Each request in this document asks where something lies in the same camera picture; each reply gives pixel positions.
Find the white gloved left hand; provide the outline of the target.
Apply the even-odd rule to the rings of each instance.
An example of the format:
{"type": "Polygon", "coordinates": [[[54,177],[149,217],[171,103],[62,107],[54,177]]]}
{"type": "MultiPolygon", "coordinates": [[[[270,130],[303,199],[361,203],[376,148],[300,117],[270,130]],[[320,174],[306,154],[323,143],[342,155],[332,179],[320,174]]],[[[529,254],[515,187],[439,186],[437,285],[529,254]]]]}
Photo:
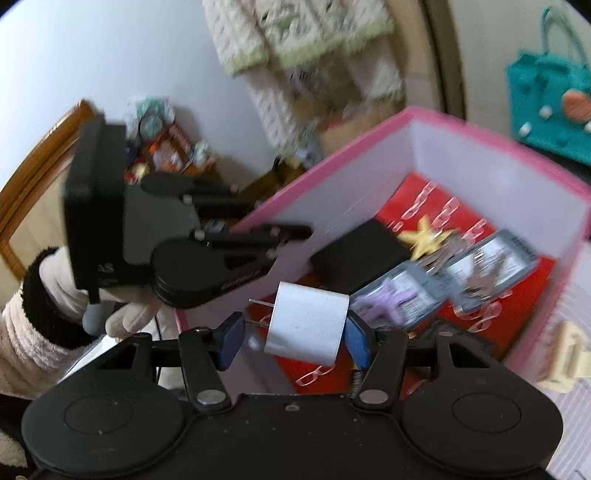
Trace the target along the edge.
{"type": "Polygon", "coordinates": [[[58,311],[71,321],[81,321],[94,294],[98,302],[121,303],[105,321],[105,333],[123,339],[142,330],[158,313],[162,304],[148,287],[117,287],[87,291],[74,282],[69,251],[60,247],[41,261],[39,276],[58,311]]]}

